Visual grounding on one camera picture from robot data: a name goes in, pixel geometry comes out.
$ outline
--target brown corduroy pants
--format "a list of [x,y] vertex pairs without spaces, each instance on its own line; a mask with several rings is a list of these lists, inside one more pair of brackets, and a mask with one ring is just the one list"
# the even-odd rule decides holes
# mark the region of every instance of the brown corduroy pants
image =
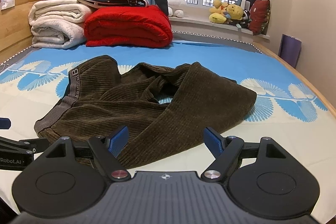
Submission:
[[[159,104],[159,94],[174,96]],[[64,97],[35,124],[40,137],[85,141],[126,125],[130,137],[118,159],[126,168],[149,164],[203,142],[203,129],[224,132],[243,119],[256,93],[198,62],[175,69],[139,63],[121,75],[99,56],[69,72]]]

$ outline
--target white plush toy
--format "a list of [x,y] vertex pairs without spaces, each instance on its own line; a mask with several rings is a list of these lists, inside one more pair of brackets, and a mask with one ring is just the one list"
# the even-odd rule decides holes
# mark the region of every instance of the white plush toy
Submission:
[[183,8],[186,5],[185,0],[168,0],[169,16],[184,17]]

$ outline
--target metal screw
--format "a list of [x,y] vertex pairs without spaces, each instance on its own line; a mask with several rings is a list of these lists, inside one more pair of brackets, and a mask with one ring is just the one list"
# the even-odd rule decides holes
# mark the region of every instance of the metal screw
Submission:
[[115,171],[112,172],[111,175],[115,179],[123,179],[123,178],[128,176],[128,173],[125,170],[115,170]]
[[217,179],[221,176],[217,170],[207,170],[204,172],[204,176],[208,179]]

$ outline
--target red fleece blanket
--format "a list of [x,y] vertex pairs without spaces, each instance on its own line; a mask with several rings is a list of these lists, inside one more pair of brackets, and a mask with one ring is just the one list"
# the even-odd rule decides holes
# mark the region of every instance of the red fleece blanket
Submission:
[[173,39],[168,17],[156,6],[107,7],[85,21],[86,46],[165,47]]

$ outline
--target red cushion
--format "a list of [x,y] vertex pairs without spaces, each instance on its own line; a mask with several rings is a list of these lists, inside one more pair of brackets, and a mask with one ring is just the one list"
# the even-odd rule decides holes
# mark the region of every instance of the red cushion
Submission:
[[269,0],[256,0],[250,10],[250,22],[248,28],[253,32],[253,35],[258,35],[263,32],[268,24],[270,16],[270,1]]

